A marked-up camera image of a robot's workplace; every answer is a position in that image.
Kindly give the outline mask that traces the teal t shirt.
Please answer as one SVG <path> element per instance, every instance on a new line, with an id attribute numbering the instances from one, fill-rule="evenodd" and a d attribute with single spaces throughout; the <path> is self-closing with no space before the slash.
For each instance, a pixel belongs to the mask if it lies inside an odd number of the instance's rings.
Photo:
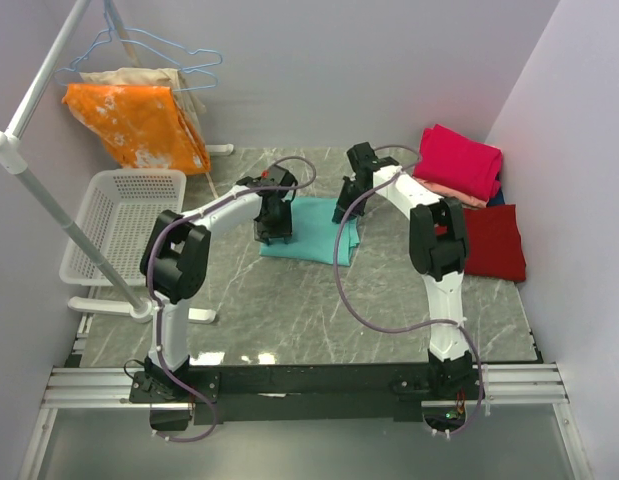
<path id="1" fill-rule="evenodd" d="M 286 258 L 333 264 L 339 225 L 332 221 L 335 198 L 298 197 L 292 204 L 292 239 L 262 244 L 263 257 Z"/>

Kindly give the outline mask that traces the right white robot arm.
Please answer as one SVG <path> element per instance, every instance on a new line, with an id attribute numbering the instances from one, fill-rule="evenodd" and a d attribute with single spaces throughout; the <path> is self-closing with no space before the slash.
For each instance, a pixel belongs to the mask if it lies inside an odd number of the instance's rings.
<path id="1" fill-rule="evenodd" d="M 383 333 L 406 333 L 428 326 L 428 387 L 433 395 L 449 399 L 463 386 L 473 365 L 472 350 L 462 306 L 462 282 L 469 240 L 462 204 L 421 185 L 407 167 L 392 157 L 380 158 L 367 142 L 347 151 L 353 175 L 343 179 L 333 222 L 338 225 L 333 261 L 338 261 L 340 238 L 347 222 L 364 214 L 366 200 L 377 194 L 409 220 L 408 251 L 424 281 L 429 320 L 412 327 L 381 328 L 359 315 L 368 328 Z"/>

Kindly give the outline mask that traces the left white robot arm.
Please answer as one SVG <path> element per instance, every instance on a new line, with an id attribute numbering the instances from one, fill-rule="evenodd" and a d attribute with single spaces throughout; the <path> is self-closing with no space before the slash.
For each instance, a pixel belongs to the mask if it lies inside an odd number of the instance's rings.
<path id="1" fill-rule="evenodd" d="M 287 194 L 298 187 L 289 170 L 271 166 L 201 207 L 181 214 L 165 210 L 157 217 L 140 263 L 155 305 L 144 370 L 155 375 L 153 389 L 165 401 L 178 401 L 188 392 L 190 299 L 205 281 L 211 240 L 252 221 L 256 241 L 289 242 L 293 199 Z"/>

